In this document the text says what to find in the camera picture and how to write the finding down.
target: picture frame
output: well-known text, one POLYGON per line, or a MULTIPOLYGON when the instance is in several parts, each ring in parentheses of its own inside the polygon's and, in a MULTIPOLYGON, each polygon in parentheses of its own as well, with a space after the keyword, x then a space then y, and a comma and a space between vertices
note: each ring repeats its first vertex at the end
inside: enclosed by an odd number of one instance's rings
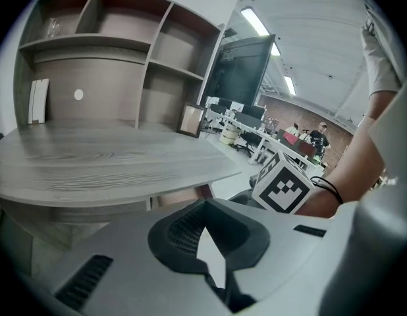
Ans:
POLYGON ((185 102, 180 117, 177 132, 190 137, 199 138, 206 108, 191 102, 185 102))

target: black t-shirt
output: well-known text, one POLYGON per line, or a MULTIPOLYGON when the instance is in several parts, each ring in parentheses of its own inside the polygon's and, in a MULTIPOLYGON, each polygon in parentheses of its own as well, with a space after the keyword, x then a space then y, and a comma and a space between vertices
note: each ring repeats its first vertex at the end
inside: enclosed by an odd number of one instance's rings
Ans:
POLYGON ((317 130, 310 132, 310 143, 316 148, 316 155, 322 156, 325 146, 329 145, 326 135, 317 130))

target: bracelet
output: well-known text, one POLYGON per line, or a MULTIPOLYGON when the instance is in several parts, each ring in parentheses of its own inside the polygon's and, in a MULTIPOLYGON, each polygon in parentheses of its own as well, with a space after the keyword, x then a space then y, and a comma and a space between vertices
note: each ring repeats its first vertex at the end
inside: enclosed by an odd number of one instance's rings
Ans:
POLYGON ((338 192, 337 188, 332 183, 330 183, 328 180, 326 180, 320 176, 313 176, 310 178, 310 180, 314 186, 323 188, 324 190, 331 192, 335 196, 335 198, 338 200, 339 205, 342 205, 344 203, 344 200, 342 200, 342 197, 340 196, 340 193, 338 192), (322 180, 322 181, 326 182, 330 187, 321 185, 319 183, 319 181, 315 182, 315 181, 313 181, 313 179, 322 180))

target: black picture frame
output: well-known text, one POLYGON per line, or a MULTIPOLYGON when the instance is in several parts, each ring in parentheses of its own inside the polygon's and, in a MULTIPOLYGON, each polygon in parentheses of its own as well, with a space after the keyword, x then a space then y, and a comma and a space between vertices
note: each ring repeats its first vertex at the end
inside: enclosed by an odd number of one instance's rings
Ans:
POLYGON ((178 132, 179 134, 184 134, 184 135, 186 135, 186 136, 190 136, 190 137, 194 137, 194 138, 199 138, 199 134, 200 134, 201 129, 202 129, 202 124, 204 123, 205 114, 206 114, 206 108, 205 108, 205 107, 201 107, 200 105, 193 104, 193 103, 191 103, 191 102, 185 102, 185 103, 184 103, 184 107, 183 107, 182 115, 181 115, 180 120, 179 120, 179 122, 178 122, 177 132, 178 132), (187 110, 188 107, 193 107, 193 108, 195 108, 195 109, 199 109, 199 110, 202 111, 202 116, 201 116, 201 119, 200 119, 200 122, 199 122, 199 125, 198 125, 198 129, 197 129, 196 132, 189 132, 189 131, 184 131, 184 130, 181 129, 181 128, 182 128, 182 124, 183 124, 183 122, 184 122, 184 114, 186 113, 186 110, 187 110))

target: white circle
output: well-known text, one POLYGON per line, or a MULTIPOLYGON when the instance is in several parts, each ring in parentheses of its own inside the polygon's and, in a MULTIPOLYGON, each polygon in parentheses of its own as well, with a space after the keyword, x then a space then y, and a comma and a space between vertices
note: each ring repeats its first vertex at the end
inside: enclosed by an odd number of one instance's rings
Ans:
POLYGON ((80 101, 82 98, 84 98, 84 92, 81 89, 77 89, 74 92, 74 98, 75 100, 80 101))

